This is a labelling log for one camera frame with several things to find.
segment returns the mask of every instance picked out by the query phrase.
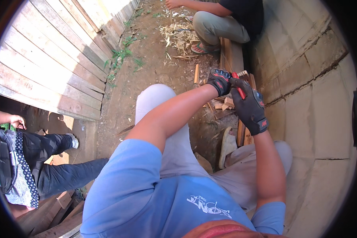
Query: black jeans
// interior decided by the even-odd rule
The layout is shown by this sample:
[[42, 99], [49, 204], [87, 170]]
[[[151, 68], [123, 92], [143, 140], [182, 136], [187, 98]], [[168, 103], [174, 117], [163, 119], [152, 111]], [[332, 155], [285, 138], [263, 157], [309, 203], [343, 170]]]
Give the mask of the black jeans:
[[96, 159], [81, 164], [49, 165], [44, 162], [52, 155], [72, 148], [69, 135], [23, 132], [22, 149], [36, 183], [39, 199], [80, 188], [95, 179], [108, 159]]

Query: wooden wall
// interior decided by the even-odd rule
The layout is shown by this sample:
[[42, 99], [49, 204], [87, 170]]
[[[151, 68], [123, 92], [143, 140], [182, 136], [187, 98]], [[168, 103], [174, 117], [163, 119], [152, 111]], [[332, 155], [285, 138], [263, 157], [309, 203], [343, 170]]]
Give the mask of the wooden wall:
[[30, 0], [0, 47], [0, 95], [98, 121], [111, 59], [138, 0]]

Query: light gray pants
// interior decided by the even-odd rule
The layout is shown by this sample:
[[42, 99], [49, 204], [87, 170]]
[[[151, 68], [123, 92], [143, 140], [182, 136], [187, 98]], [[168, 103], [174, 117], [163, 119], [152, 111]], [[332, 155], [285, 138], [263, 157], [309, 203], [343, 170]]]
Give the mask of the light gray pants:
[[[173, 98], [176, 94], [164, 84], [154, 84], [144, 90], [136, 101], [135, 123], [138, 123], [150, 110]], [[275, 141], [286, 174], [292, 163], [292, 152], [284, 141]], [[228, 191], [231, 197], [245, 210], [257, 204], [256, 155], [255, 145], [242, 146], [225, 161], [226, 168], [208, 174], [197, 162], [190, 146], [189, 126], [186, 124], [166, 140], [160, 169], [160, 177], [178, 175], [209, 177]]]
[[[202, 2], [218, 2], [218, 0], [202, 0]], [[220, 17], [209, 12], [196, 12], [193, 26], [204, 48], [214, 50], [220, 47], [219, 37], [238, 43], [250, 41], [245, 27], [231, 16]]]

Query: stone wall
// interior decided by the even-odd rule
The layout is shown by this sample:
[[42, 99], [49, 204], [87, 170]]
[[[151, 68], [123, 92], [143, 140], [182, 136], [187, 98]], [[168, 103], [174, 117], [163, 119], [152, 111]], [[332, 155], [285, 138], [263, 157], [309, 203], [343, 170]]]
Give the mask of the stone wall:
[[263, 0], [253, 49], [268, 130], [292, 148], [284, 234], [319, 237], [343, 202], [356, 164], [351, 108], [357, 80], [336, 23], [319, 0]]

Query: wood shaving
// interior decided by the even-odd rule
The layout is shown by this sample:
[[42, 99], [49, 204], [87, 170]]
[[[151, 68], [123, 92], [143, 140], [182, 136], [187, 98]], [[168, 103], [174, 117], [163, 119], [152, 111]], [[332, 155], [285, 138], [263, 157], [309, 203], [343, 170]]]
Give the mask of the wood shaving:
[[200, 41], [194, 31], [191, 22], [173, 23], [169, 26], [159, 27], [160, 34], [167, 44], [177, 49], [179, 55], [188, 55], [191, 53], [190, 45], [193, 42]]

